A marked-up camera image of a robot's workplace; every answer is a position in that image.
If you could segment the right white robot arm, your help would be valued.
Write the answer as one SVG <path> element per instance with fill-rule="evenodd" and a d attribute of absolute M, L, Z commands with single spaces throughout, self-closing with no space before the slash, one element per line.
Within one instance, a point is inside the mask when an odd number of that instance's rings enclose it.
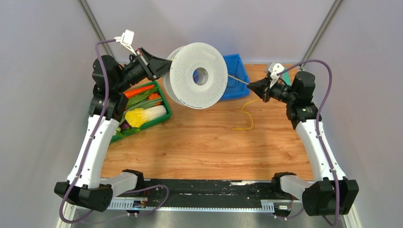
<path fill-rule="evenodd" d="M 312 167 L 314 182 L 292 172 L 275 173 L 271 193 L 277 199 L 291 195 L 303 203 L 309 216 L 346 215 L 356 199 L 359 186 L 338 165 L 327 142 L 319 109 L 313 103 L 315 76 L 297 72 L 292 85 L 274 82 L 270 76 L 248 84 L 263 102 L 273 98 L 286 104 L 287 118 L 303 142 Z"/>

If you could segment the white perforated cable spool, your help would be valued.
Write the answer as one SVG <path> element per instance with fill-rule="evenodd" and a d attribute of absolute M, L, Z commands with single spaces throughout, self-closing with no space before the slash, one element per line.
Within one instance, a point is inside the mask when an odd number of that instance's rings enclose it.
<path fill-rule="evenodd" d="M 168 96 L 176 103 L 206 109 L 216 104 L 228 83 L 228 70 L 221 53 L 213 46 L 196 42 L 175 49 L 163 76 Z"/>

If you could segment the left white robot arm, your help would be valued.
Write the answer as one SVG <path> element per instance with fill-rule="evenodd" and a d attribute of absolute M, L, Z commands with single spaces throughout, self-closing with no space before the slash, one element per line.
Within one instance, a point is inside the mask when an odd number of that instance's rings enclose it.
<path fill-rule="evenodd" d="M 124 92 L 144 79 L 154 81 L 163 77 L 172 64 L 142 47 L 130 54 L 129 60 L 128 64 L 120 65 L 112 56 L 103 55 L 92 64 L 95 85 L 86 138 L 66 181 L 57 182 L 54 187 L 54 193 L 72 205 L 103 212 L 114 197 L 126 191 L 134 197 L 145 191 L 138 171 L 123 170 L 106 180 L 100 177 L 107 149 L 128 103 Z"/>

